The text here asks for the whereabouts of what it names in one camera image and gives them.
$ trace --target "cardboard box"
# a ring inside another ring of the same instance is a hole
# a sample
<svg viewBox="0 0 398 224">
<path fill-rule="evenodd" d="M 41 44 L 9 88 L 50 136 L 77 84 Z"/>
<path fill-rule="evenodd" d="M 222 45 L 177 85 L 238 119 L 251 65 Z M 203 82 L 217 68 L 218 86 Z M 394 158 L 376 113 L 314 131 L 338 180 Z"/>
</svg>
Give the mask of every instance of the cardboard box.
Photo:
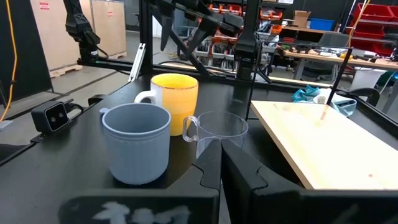
<svg viewBox="0 0 398 224">
<path fill-rule="evenodd" d="M 310 14 L 311 12 L 307 11 L 299 11 L 299 10 L 294 11 L 293 25 L 296 25 L 301 28 L 307 28 L 307 21 Z"/>
</svg>

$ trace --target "clear glass mug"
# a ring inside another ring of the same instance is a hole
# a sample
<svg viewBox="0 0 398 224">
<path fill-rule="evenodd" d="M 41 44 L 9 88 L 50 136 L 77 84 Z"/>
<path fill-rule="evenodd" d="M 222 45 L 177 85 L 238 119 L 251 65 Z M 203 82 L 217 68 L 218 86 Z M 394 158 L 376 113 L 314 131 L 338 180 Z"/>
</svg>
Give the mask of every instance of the clear glass mug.
<svg viewBox="0 0 398 224">
<path fill-rule="evenodd" d="M 188 136 L 188 127 L 192 122 L 196 126 L 196 133 Z M 183 121 L 182 137 L 187 142 L 197 142 L 197 158 L 214 139 L 228 139 L 242 148 L 248 123 L 238 115 L 226 111 L 210 111 L 195 116 L 187 116 Z"/>
</svg>

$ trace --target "yellow mug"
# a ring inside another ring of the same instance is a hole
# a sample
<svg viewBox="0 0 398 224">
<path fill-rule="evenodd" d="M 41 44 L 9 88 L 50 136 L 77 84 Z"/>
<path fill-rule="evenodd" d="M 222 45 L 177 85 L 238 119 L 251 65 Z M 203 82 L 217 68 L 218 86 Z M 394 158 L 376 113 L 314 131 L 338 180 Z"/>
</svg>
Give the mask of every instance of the yellow mug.
<svg viewBox="0 0 398 224">
<path fill-rule="evenodd" d="M 182 134 L 184 118 L 193 115 L 198 99 L 198 80 L 188 75 L 165 73 L 150 80 L 150 91 L 136 96 L 135 103 L 149 98 L 152 103 L 168 110 L 172 115 L 170 135 Z"/>
</svg>

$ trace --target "glass handle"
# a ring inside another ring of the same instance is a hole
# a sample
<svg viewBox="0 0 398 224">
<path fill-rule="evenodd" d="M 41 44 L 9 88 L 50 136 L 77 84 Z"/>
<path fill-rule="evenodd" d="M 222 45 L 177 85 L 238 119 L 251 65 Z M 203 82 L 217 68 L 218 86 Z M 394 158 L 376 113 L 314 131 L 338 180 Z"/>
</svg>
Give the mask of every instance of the glass handle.
<svg viewBox="0 0 398 224">
<path fill-rule="evenodd" d="M 189 121 L 192 121 L 197 127 L 197 131 L 192 137 L 188 136 Z M 198 118 L 196 118 L 195 116 L 187 116 L 186 118 L 184 118 L 184 121 L 182 123 L 182 137 L 184 138 L 184 140 L 186 140 L 187 142 L 193 142 L 198 140 L 198 124 Z"/>
</svg>

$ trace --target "mug handle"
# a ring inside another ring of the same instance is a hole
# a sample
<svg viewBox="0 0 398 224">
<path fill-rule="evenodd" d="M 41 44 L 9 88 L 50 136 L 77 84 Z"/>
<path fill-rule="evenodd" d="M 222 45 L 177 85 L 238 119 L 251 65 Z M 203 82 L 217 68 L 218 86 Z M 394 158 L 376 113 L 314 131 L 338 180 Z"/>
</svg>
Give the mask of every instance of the mug handle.
<svg viewBox="0 0 398 224">
<path fill-rule="evenodd" d="M 188 121 L 192 121 L 197 127 L 197 131 L 192 137 L 188 136 Z M 198 125 L 199 125 L 199 120 L 197 117 L 187 116 L 186 118 L 184 118 L 184 121 L 182 123 L 182 137 L 184 138 L 185 141 L 192 142 L 198 140 Z"/>
<path fill-rule="evenodd" d="M 145 98 L 150 99 L 152 103 L 156 104 L 156 92 L 154 90 L 140 92 L 136 96 L 136 99 L 134 100 L 134 102 L 135 103 L 140 103 Z"/>
</svg>

